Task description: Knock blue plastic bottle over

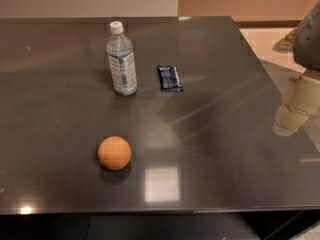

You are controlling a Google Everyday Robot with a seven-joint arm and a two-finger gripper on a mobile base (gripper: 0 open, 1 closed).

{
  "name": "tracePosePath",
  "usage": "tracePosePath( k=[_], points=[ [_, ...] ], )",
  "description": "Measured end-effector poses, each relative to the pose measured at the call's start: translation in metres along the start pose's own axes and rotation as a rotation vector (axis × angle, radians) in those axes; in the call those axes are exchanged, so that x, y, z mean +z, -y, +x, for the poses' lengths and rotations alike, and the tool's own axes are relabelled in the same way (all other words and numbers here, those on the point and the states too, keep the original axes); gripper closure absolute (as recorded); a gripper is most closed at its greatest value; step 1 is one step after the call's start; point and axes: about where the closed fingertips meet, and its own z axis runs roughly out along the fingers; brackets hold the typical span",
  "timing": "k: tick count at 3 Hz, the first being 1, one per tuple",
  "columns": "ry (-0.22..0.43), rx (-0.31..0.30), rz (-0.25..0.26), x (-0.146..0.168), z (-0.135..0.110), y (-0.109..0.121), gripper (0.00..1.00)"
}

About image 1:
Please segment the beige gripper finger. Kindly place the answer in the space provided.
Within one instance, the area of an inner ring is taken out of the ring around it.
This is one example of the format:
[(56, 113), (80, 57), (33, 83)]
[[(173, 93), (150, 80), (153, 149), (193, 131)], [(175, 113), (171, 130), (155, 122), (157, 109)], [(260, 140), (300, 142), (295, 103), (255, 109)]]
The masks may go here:
[(298, 77), (290, 77), (275, 116), (274, 133), (292, 135), (319, 107), (320, 71), (307, 69)]

